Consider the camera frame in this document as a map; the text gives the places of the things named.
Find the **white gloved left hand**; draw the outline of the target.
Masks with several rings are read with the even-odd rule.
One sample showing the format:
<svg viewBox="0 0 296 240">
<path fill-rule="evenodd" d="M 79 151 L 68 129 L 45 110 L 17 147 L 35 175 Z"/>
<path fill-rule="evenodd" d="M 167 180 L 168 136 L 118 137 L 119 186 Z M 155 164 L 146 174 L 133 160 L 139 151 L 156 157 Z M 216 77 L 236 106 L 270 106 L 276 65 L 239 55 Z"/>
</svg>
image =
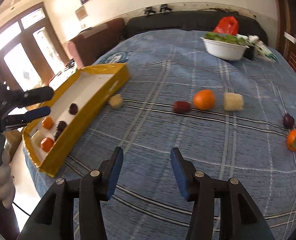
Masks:
<svg viewBox="0 0 296 240">
<path fill-rule="evenodd" d="M 1 155 L 2 165 L 0 166 L 0 201 L 7 209 L 12 207 L 15 197 L 15 185 L 12 177 L 10 155 L 4 149 Z"/>
</svg>

